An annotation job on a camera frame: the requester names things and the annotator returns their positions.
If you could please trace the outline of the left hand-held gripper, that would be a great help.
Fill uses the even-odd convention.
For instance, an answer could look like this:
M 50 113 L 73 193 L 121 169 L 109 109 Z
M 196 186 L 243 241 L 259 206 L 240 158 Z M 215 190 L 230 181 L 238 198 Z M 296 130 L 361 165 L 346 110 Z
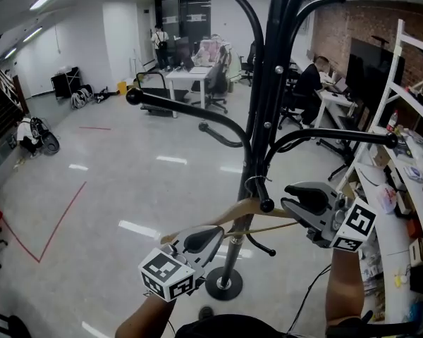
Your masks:
M 224 234 L 218 225 L 181 231 L 175 242 L 153 249 L 138 265 L 143 285 L 164 301 L 192 294 L 203 283 L 204 267 L 215 256 Z

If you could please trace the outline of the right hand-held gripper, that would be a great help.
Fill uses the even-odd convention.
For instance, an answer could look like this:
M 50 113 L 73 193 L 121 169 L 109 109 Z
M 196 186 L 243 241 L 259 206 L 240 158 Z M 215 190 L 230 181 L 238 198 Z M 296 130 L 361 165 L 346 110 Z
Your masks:
M 290 184 L 284 192 L 282 208 L 308 228 L 307 237 L 321 248 L 358 251 L 372 233 L 376 212 L 358 197 L 311 181 Z

